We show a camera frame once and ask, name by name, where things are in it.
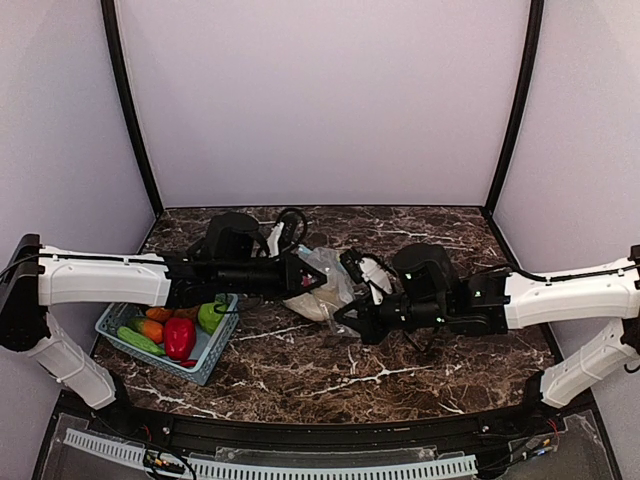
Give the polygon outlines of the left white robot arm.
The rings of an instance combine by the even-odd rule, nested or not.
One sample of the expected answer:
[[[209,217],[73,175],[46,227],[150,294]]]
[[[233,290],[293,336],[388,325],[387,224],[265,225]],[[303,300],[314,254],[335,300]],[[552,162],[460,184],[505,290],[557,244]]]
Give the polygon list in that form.
[[[286,238],[292,216],[304,215],[283,210],[271,236],[264,237],[248,214],[217,215],[202,239],[167,254],[73,252],[26,234],[1,273],[1,345],[35,359],[94,410],[126,403],[121,382],[68,337],[50,307],[116,302],[183,309],[226,293],[298,297],[327,277],[298,256],[298,241]]]

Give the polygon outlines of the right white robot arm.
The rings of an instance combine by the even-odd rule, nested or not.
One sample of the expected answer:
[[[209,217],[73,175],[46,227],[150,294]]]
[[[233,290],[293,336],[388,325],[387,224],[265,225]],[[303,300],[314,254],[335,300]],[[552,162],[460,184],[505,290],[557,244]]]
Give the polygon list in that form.
[[[365,344],[379,344],[394,330],[446,328],[478,337],[543,323],[608,319],[576,353],[527,380],[523,403],[529,408],[561,409],[639,358],[638,246],[626,257],[591,268],[533,274],[505,264],[462,279],[442,246],[415,243],[392,259],[400,293],[375,257],[350,249],[340,262],[371,292],[339,309],[334,319]]]

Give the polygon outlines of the large clear zip bag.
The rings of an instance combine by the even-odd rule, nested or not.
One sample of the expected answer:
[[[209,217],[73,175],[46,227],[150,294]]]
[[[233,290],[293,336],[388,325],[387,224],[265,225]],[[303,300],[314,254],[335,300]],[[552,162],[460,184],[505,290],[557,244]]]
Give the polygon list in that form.
[[[326,282],[310,292],[285,300],[283,304],[307,320],[325,325],[335,335],[352,336],[334,319],[334,314],[355,299],[351,277],[339,260],[340,252],[326,247],[299,246],[298,256],[323,273]]]

